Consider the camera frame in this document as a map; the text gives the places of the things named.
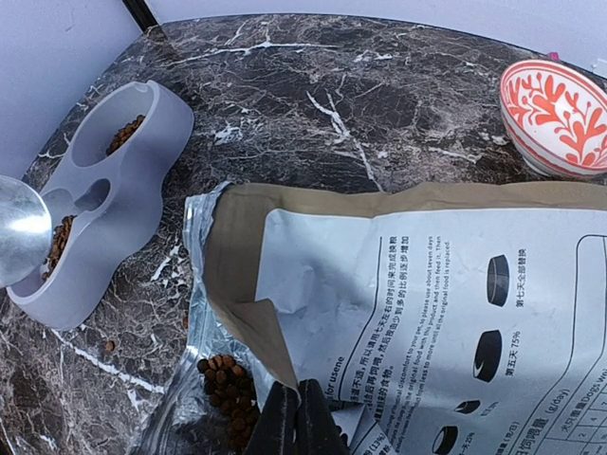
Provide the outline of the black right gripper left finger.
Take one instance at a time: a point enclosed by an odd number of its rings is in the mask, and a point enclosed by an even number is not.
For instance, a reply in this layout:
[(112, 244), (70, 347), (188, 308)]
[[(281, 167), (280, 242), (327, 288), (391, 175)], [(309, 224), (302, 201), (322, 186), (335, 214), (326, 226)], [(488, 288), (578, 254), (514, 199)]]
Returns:
[(294, 455), (299, 395), (275, 382), (251, 433), (246, 455)]

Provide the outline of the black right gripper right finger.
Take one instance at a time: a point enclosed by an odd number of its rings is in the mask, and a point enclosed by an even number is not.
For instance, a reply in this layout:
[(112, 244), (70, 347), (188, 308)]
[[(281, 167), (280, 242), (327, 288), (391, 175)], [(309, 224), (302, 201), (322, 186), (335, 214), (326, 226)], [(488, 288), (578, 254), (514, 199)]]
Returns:
[(303, 455), (346, 455), (347, 445), (340, 437), (322, 388), (316, 379), (298, 386), (301, 403), (297, 410), (297, 453)]

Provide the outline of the brown pet food bag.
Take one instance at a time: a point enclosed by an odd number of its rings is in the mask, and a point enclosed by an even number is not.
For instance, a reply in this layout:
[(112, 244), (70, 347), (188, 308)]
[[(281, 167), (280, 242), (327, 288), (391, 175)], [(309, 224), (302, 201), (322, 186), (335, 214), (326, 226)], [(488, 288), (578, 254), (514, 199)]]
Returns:
[(138, 454), (235, 454), (199, 359), (262, 413), (316, 379), (349, 454), (606, 450), (606, 190), (225, 182), (188, 198), (190, 329)]

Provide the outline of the translucent double pet bowl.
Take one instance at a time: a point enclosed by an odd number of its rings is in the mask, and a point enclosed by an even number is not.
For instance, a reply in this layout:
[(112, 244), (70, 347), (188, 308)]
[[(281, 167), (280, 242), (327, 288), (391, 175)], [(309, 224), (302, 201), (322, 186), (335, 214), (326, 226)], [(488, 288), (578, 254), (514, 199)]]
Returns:
[(162, 183), (193, 131), (193, 111), (154, 82), (129, 82), (80, 123), (41, 190), (53, 226), (73, 218), (49, 276), (39, 266), (9, 287), (30, 318), (57, 330), (84, 322), (122, 261), (142, 249), (159, 225)]

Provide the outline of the silver metal scoop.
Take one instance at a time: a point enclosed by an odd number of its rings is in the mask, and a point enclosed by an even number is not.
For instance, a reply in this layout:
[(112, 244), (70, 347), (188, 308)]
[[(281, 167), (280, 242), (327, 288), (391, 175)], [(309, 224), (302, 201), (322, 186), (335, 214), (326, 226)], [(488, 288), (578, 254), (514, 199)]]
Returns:
[(1, 176), (1, 287), (26, 278), (52, 246), (49, 210), (40, 194), (13, 177)]

